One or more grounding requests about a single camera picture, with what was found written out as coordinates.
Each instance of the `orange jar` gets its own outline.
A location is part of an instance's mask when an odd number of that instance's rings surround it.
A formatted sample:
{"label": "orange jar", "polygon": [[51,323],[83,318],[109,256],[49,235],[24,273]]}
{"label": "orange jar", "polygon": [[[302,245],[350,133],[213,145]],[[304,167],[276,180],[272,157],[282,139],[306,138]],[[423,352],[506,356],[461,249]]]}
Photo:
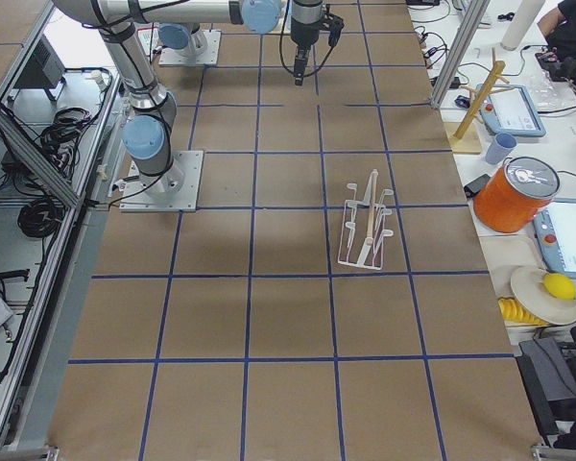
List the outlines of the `orange jar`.
{"label": "orange jar", "polygon": [[536,158],[519,157],[504,163],[473,200],[483,224],[498,232],[525,227],[559,190],[559,176]]}

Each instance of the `blue and white device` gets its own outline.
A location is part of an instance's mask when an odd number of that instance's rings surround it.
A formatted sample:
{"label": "blue and white device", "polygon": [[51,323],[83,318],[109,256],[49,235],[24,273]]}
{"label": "blue and white device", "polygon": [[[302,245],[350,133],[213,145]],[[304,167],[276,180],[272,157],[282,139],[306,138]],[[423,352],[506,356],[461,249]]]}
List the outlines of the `blue and white device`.
{"label": "blue and white device", "polygon": [[480,115],[489,131],[514,136],[544,136],[546,129],[526,86],[496,85],[493,90],[501,88],[508,89],[490,94],[480,108]]}
{"label": "blue and white device", "polygon": [[534,219],[546,266],[576,279],[576,200],[555,199]]}

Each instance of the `yellow lemon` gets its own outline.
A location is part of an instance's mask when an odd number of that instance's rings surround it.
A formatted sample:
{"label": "yellow lemon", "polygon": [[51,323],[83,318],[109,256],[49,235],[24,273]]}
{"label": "yellow lemon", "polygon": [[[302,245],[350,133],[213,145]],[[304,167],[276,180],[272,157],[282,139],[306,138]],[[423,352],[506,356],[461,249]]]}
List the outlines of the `yellow lemon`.
{"label": "yellow lemon", "polygon": [[563,274],[546,274],[543,282],[544,288],[555,298],[560,300],[576,299],[576,285],[569,277]]}

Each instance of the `white tube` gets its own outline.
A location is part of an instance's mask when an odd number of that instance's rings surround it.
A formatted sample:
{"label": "white tube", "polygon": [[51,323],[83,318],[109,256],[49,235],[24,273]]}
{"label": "white tube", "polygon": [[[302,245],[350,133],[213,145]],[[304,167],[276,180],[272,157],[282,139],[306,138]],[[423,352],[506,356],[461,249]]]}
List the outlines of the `white tube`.
{"label": "white tube", "polygon": [[522,0],[510,27],[501,39],[501,47],[513,51],[527,34],[545,0]]}

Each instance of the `white mounting plate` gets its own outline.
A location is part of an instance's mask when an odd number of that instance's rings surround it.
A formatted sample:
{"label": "white mounting plate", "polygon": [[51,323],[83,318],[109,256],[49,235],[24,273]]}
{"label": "white mounting plate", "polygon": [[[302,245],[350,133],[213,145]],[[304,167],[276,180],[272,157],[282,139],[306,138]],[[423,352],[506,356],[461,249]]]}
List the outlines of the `white mounting plate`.
{"label": "white mounting plate", "polygon": [[[175,161],[183,171],[183,185],[177,192],[150,195],[142,192],[120,202],[122,211],[159,212],[159,211],[196,211],[199,197],[199,184],[203,171],[203,151],[176,151]],[[138,175],[134,162],[129,172],[131,176]],[[141,190],[141,182],[127,182],[124,195],[135,194]]]}
{"label": "white mounting plate", "polygon": [[160,55],[160,65],[171,67],[197,67],[203,65],[217,65],[220,52],[220,37],[222,33],[217,30],[203,31],[207,39],[207,49],[195,58],[187,58],[175,50],[165,48]]}

